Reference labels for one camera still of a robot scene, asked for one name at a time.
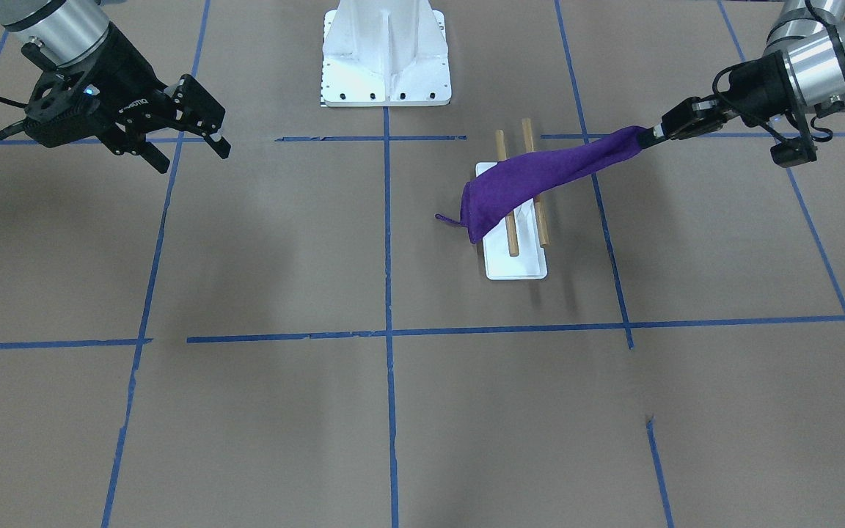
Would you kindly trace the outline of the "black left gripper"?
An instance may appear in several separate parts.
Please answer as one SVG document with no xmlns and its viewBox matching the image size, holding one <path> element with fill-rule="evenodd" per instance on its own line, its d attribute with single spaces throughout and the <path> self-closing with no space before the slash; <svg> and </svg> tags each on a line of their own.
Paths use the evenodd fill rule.
<svg viewBox="0 0 845 528">
<path fill-rule="evenodd" d="M 714 133 L 735 117 L 748 127 L 785 116 L 796 131 L 807 131 L 796 90 L 789 80 L 785 51 L 726 67 L 715 74 L 713 97 L 690 97 L 668 110 L 650 132 L 651 144 Z"/>
</svg>

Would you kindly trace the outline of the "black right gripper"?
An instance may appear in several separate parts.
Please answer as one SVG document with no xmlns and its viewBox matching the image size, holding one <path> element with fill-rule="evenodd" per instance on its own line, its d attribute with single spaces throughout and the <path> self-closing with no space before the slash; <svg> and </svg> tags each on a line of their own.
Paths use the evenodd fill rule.
<svg viewBox="0 0 845 528">
<path fill-rule="evenodd" d="M 167 88 L 116 26 L 107 28 L 103 41 L 88 56 L 70 65 L 57 66 L 43 48 L 38 43 L 21 47 L 21 53 L 43 69 L 24 107 L 23 121 L 24 133 L 41 146 L 54 148 L 95 137 L 111 153 L 130 153 L 166 174 L 171 161 L 145 139 L 147 133 L 162 128 L 153 121 L 160 117 L 162 123 L 177 120 L 175 129 L 202 137 L 218 157 L 229 158 L 231 144 L 222 135 L 226 114 L 222 104 L 191 74 Z"/>
</svg>

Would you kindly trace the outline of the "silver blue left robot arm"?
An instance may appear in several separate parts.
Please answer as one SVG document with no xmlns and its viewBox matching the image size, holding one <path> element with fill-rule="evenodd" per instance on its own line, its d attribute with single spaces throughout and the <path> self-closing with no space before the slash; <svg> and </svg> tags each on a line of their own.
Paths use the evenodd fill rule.
<svg viewBox="0 0 845 528">
<path fill-rule="evenodd" d="M 768 129 L 787 117 L 811 141 L 806 114 L 845 111 L 845 1 L 786 1 L 759 58 L 719 73 L 728 89 L 713 86 L 702 99 L 682 101 L 660 124 L 638 135 L 643 148 L 714 133 L 728 121 Z"/>
</svg>

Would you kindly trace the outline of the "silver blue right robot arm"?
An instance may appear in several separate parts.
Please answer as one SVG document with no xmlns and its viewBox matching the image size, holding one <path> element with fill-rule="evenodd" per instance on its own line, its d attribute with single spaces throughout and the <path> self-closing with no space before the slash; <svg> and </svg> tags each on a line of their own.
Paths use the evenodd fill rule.
<svg viewBox="0 0 845 528">
<path fill-rule="evenodd" d="M 147 135 L 172 129 L 229 156 L 222 104 L 190 74 L 171 86 L 158 79 L 97 1 L 0 1 L 0 26 L 41 70 L 21 107 L 26 116 L 0 130 L 0 141 L 23 133 L 55 148 L 95 138 L 165 173 L 170 161 Z"/>
</svg>

